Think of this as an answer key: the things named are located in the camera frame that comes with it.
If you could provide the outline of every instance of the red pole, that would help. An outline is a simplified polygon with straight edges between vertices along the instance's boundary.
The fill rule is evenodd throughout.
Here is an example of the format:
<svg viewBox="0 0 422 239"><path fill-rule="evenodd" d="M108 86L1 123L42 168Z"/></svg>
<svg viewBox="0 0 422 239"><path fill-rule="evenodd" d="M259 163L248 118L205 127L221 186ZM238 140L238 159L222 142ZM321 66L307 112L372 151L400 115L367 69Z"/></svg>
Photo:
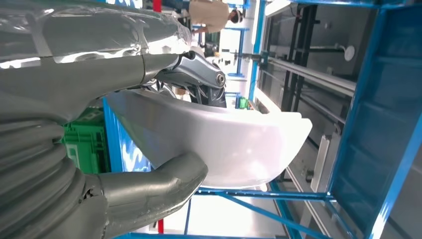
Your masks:
<svg viewBox="0 0 422 239"><path fill-rule="evenodd" d="M152 9L156 12L161 12L161 0L153 0ZM158 220L158 233L164 234L164 219Z"/></svg>
<svg viewBox="0 0 422 239"><path fill-rule="evenodd" d="M161 12L161 0L153 0L152 9L156 12Z"/></svg>
<svg viewBox="0 0 422 239"><path fill-rule="evenodd" d="M164 219L158 220L158 234L164 234Z"/></svg>

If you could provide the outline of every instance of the person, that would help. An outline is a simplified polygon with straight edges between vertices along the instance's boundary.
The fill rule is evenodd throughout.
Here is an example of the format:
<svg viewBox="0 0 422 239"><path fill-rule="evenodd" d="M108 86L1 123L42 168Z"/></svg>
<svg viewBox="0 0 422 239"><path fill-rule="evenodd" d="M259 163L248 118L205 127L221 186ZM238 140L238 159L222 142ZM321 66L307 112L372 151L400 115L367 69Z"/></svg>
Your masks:
<svg viewBox="0 0 422 239"><path fill-rule="evenodd" d="M229 12L228 4L219 0L162 0L161 5L173 8L178 13L184 9L189 13L192 24L205 24L192 31L194 34L219 32L229 20L233 23L243 21L241 11L234 9Z"/></svg>

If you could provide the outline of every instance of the blue steel beam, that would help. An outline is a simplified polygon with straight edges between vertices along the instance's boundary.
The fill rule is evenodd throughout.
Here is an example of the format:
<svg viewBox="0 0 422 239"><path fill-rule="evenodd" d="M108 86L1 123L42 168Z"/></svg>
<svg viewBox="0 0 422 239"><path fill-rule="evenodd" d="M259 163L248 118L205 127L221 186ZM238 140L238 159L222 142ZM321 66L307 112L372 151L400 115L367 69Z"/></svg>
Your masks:
<svg viewBox="0 0 422 239"><path fill-rule="evenodd" d="M234 30L234 31L249 31L247 27L225 27L226 30Z"/></svg>
<svg viewBox="0 0 422 239"><path fill-rule="evenodd" d="M352 232L349 225L344 221L344 219L341 217L341 215L338 213L338 211L335 209L333 204L330 201L326 201L325 205L328 207L328 209L331 211L331 213L335 216L335 218L340 223L343 230L346 231L346 233L349 235L351 239L357 239L357 236L355 233Z"/></svg>
<svg viewBox="0 0 422 239"><path fill-rule="evenodd" d="M290 200L290 201L319 201L334 200L332 196L326 193L307 193L307 192L262 192L255 190L235 190L235 189L211 189L199 188L195 195L219 195L225 194L236 197L251 197L271 200Z"/></svg>
<svg viewBox="0 0 422 239"><path fill-rule="evenodd" d="M184 234L185 235L188 234L189 218L191 217L191 203L192 203L192 198L189 200L188 203L189 203L188 204L188 213L186 214L185 231L184 231Z"/></svg>
<svg viewBox="0 0 422 239"><path fill-rule="evenodd" d="M271 219L273 219L275 221L278 221L278 222L280 222L282 224L285 224L287 227L291 227L293 229L296 229L296 230L305 232L306 234L310 235L311 237L313 237L315 239L329 239L329 237L327 237L327 236L325 236L325 235L323 235L321 233L315 232L315 231L313 231L313 230L311 230L309 228L306 228L306 227L304 227L302 225L299 225L299 224L297 224L295 222L292 222L290 220L281 218L281 217L279 217L278 215L276 215L274 213L268 212L267 210L264 210L262 208L256 207L256 206L254 206L252 204L249 204L247 202L244 202L244 201L242 201L240 199L237 199L237 198L232 197L230 195L227 195L225 193L216 193L216 194L219 195L219 196L221 196L221 197L223 197L223 198L229 199L230 201L233 201L233 202L235 202L235 203L237 203L237 204L239 204L241 206L244 206L244 207L246 207L246 208L248 208L250 210L253 210L253 211L255 211L255 212L259 213L259 214L262 214L262 215L264 215L266 217L269 217L269 218L271 218Z"/></svg>
<svg viewBox="0 0 422 239"><path fill-rule="evenodd" d="M292 3L300 4L318 4L318 5L341 5L350 7L365 7L365 8L380 8L380 4L374 4L374 2L364 2L356 0L291 0Z"/></svg>
<svg viewBox="0 0 422 239"><path fill-rule="evenodd" d="M407 97L411 92L409 87L413 87L413 90L420 86L415 85L415 82L419 82L422 63L419 59L407 58L414 55L412 49L420 47L420 42L409 43L406 50L402 50L400 44L397 43L400 42L397 39L416 38L409 33L418 32L420 21L409 18L410 16L420 16L420 6L414 5L389 11L383 9L378 13L352 102L353 107L348 114L347 123L343 130L336 167L330 180L329 191L334 190L333 193L339 203L363 231L366 239L380 238L414 157L422 143L421 105L418 103L415 108L410 108L406 103L409 101L408 99L413 99ZM397 36L397 32L405 32L405 34ZM388 68L394 69L394 71L387 71ZM396 80L400 78L397 76L401 74L405 74L406 79L409 80L400 81L401 85L394 85ZM401 95L391 96L391 92L400 92ZM373 98L383 99L384 96L389 96L391 99L401 99L401 102L398 104L397 101L371 100ZM372 116L383 120L373 120ZM377 136L378 132L390 130L388 126L385 126L390 124L400 130L392 130L391 134L379 133L380 135ZM368 131L368 129L374 127L376 127L375 133ZM364 133L360 135L355 133L360 130ZM350 145L351 141L365 139L368 135L371 136L373 143L366 150L362 146L353 147L353 145ZM384 153L384 148L391 148L388 145L389 143L393 146L400 146ZM360 155L348 157L356 155L356 153L351 153L347 149L357 151ZM389 159L388 156L393 153L397 155ZM380 173L361 177L360 182L354 180L352 183L345 183L347 180L342 179L345 178L344 175L354 175L356 172L351 169L352 167L358 168L357 171L362 175L368 175L365 172L371 173L373 171L364 171L362 170L364 168L377 169ZM374 178L374 181L378 180L378 182L371 184L372 178ZM350 199L348 194L352 193L353 198Z"/></svg>
<svg viewBox="0 0 422 239"><path fill-rule="evenodd" d="M249 3L246 3L246 4L228 3L227 5L230 8L241 8L241 9L248 9L250 7Z"/></svg>
<svg viewBox="0 0 422 239"><path fill-rule="evenodd" d="M120 124L117 117L107 104L107 100L103 99L105 131L107 133L108 150L110 154L110 167L112 172L123 172L123 163L121 158L121 148L116 142L118 137L118 127Z"/></svg>
<svg viewBox="0 0 422 239"><path fill-rule="evenodd" d="M276 192L280 191L280 188L278 187L277 182L275 181L270 182L270 188L272 191L276 191ZM289 207L287 206L287 203L284 200L276 200L276 204L283 218L286 218L290 221L294 221L292 213L290 212ZM289 233L292 239L302 239L302 235L299 233L298 230L295 230L287 226L286 228L287 228L287 232Z"/></svg>
<svg viewBox="0 0 422 239"><path fill-rule="evenodd" d="M258 21L257 29L256 29L256 36L255 36L255 44L253 45L253 53L259 54L261 51L261 36L262 36L262 28L264 27L264 18L265 18L265 0L260 0L259 4L259 12L258 12ZM258 63L254 61L252 63L252 73L251 73L251 83L249 87L249 97L248 99L253 102L253 95L255 91L256 85L256 78L257 78L257 71L258 71Z"/></svg>
<svg viewBox="0 0 422 239"><path fill-rule="evenodd" d="M227 75L233 77L245 77L242 73L228 73Z"/></svg>
<svg viewBox="0 0 422 239"><path fill-rule="evenodd" d="M247 238L247 237L221 237L221 236L200 236L200 235L175 235L175 234L146 234L129 233L116 239L274 239L274 238ZM277 237L278 239L288 239L287 237Z"/></svg>

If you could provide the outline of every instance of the gray metal panel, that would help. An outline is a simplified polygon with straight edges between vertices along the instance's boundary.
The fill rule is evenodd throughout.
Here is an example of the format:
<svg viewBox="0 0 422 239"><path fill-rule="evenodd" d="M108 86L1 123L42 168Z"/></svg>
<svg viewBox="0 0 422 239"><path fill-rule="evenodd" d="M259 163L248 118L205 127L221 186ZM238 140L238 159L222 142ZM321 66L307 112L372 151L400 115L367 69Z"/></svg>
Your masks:
<svg viewBox="0 0 422 239"><path fill-rule="evenodd" d="M311 181L311 188L314 192L318 191L319 182L321 180L322 171L325 166L328 148L330 146L330 137L323 135L319 144L318 156L316 157L314 176Z"/></svg>

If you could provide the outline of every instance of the blue metal frame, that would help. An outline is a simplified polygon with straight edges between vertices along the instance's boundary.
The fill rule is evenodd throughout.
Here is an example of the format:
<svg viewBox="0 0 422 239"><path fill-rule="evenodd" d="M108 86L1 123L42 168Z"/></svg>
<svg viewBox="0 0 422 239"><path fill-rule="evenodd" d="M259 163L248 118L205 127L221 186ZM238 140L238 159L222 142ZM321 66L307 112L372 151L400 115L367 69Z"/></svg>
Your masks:
<svg viewBox="0 0 422 239"><path fill-rule="evenodd" d="M225 27L226 30L235 30L235 31L249 31L247 27Z"/></svg>
<svg viewBox="0 0 422 239"><path fill-rule="evenodd" d="M265 5L266 5L266 1L260 0L259 14L258 14L258 19L257 19L258 23L257 23L257 29L256 29L256 36L255 36L255 44L253 45L253 53L254 54L259 54L259 52L261 51L261 36L262 36L263 28L264 28ZM251 102L253 102L257 72L258 72L258 63L254 61L252 63L251 82L250 82L249 97L248 97L248 99Z"/></svg>
<svg viewBox="0 0 422 239"><path fill-rule="evenodd" d="M103 100L105 130L112 172L149 172L151 164L135 145L116 115Z"/></svg>
<svg viewBox="0 0 422 239"><path fill-rule="evenodd" d="M369 8L380 8L379 15L376 20L376 24L374 26L374 30L372 33L372 38L370 44L368 46L367 54L364 60L364 65L359 77L359 82L356 88L356 93L353 100L352 109L348 115L348 119L346 122L346 126L344 129L344 133L342 136L342 142L340 144L340 150L338 153L338 160L335 164L333 174L330 179L328 191L325 193L313 193L313 192L280 192L278 185L276 182L270 183L270 192L261 192L261 191L251 191L251 190L221 190L221 189L208 189L208 188L200 188L195 195L217 195L224 197L228 200L231 200L235 203L238 203L246 208L249 208L253 211L256 211L260 214L266 215L284 225L286 225L288 234L291 238L294 239L301 239L301 235L299 231L305 232L308 235L313 236L314 238L328 238L321 233L314 232L308 228L305 228L293 221L293 217L289 211L287 203L285 201L317 201L324 203L327 208L331 211L334 217L337 218L339 224L345 230L345 232L349 235L350 238L355 239L356 235L351 230L350 226L345 222L345 220L340 216L338 211L333 206L332 202L337 201L342 208L351 215L351 218L355 221L355 223L360 226L360 228L364 228L364 237L368 239L378 239L381 235L382 228L386 223L389 214L393 208L393 205L399 195L400 189L404 183L404 180L407 176L407 173L412 165L412 162L419 150L421 143L422 143L422 114L417 112L418 114L409 114L409 112L397 112L396 109L388 104L381 104L376 102L378 98L373 98L373 96L377 93L379 85L381 83L385 84L385 82L389 83L388 77L391 76L390 74L381 74L385 69L394 69L394 70L407 70L406 71L406 80L414 80L415 76L422 75L422 63L419 59L422 58L422 54L418 51L412 51L411 54L419 54L419 55L411 55L409 52L404 53L401 52L390 52L388 50L391 49L399 49L402 50L400 47L388 47L394 44L393 41L397 41L397 39L393 39L396 32L394 29L400 29L400 27L415 27L412 23L422 22L420 18L416 16L422 16L422 7L421 6L409 6L409 7L401 7L402 1L395 1L395 0L384 0L383 5L376 5L373 4L372 1L331 1L331 0L301 0L296 1L297 3L307 3L307 4L335 4L335 5L345 5L345 6L358 6L358 7L369 7ZM263 21L264 21L264 10L265 10L265 1L262 0L260 5L260 13L258 15L258 29L257 29L257 36L256 36L256 43L253 48L254 53L259 53L261 47L261 34L263 28ZM402 31L407 33L414 33L420 32L420 28L417 28L415 31ZM412 36L408 39L420 39L421 36ZM415 44L419 44L415 41L407 42L407 45L418 46ZM252 68L252 79L251 79L251 87L249 93L249 99L253 99L253 91L255 88L255 80L256 80L256 73L257 73L257 63L253 63ZM416 81L416 85L412 84L412 86L416 89L420 89L422 84L419 83L420 81ZM106 124L106 132L107 132L107 139L108 145L110 150L110 159L111 159L111 167L112 171L124 171L125 165L122 163L122 149L119 145L115 144L115 140L121 138L121 125L114 116L113 112L108 107L106 100L104 100L104 112L105 112L105 124ZM382 177L377 180L383 180L384 185L383 189L381 190L380 195L370 195L364 190L359 188L359 185L355 183L355 181L351 180L347 177L347 172L352 167L358 167L359 164L349 164L345 166L346 163L356 163L356 158L353 158L354 153L358 153L361 157L370 158L372 160L383 159L382 157L377 157L377 154L373 151L373 149L365 149L361 145L356 144L353 141L353 137L361 137L364 136L369 138L368 135L361 134L356 135L354 132L357 132L358 126L362 126L362 119L365 121L370 121L370 117L363 117L362 113L366 114L374 114L374 115L383 115L385 120L392 119L400 121L401 123L405 123L408 127L408 135L406 137L401 137L408 142L405 142L403 146L403 152L401 152L399 160L394 161L390 165L390 171L388 171L387 176ZM378 125L387 125L385 122L378 121ZM347 190L352 190L355 194L347 194ZM270 213L264 209L258 208L254 205L246 203L242 200L237 199L236 197L255 197L260 199L270 199L275 200L278 208L280 209L281 216L275 215ZM354 204L361 204L364 207L368 205L373 205L373 211L369 213L366 212L364 215L365 217L369 218L368 221L364 221L362 224L359 219L362 217L354 217L354 211L356 212L364 212L362 209L354 208ZM188 228L189 228L189 212L191 209L191 201L189 201L188 205L188 215L185 222L185 230L184 235L151 235L151 234L137 234L137 233L129 233L127 235L123 235L119 238L196 238L196 239L236 239L235 237L212 237L212 236L190 236L187 235Z"/></svg>
<svg viewBox="0 0 422 239"><path fill-rule="evenodd" d="M277 183L274 181L270 183L270 188L271 188L271 191L275 191L275 192L280 191L280 188L278 187ZM322 198L325 198L327 196L327 194L325 193L321 193L321 194L322 194ZM292 213L290 212L289 207L287 206L287 203L285 201L276 200L276 204L277 204L278 209L280 210L281 215L283 215L283 217L287 218L290 221L294 221ZM290 238L302 239L302 235L299 233L298 230L288 227L287 225L286 225L286 229L287 229L287 232L289 233Z"/></svg>
<svg viewBox="0 0 422 239"><path fill-rule="evenodd" d="M249 0L244 0L243 4L227 3L230 8L248 9L250 7Z"/></svg>
<svg viewBox="0 0 422 239"><path fill-rule="evenodd" d="M240 105L239 99L241 97L240 92L226 92L225 93L225 97L226 97L226 99L229 98L229 97L235 97L236 98L236 102L235 102L235 106L234 107L235 107L235 109L238 109L239 108L239 105Z"/></svg>
<svg viewBox="0 0 422 239"><path fill-rule="evenodd" d="M227 75L233 77L245 77L242 73L228 73Z"/></svg>

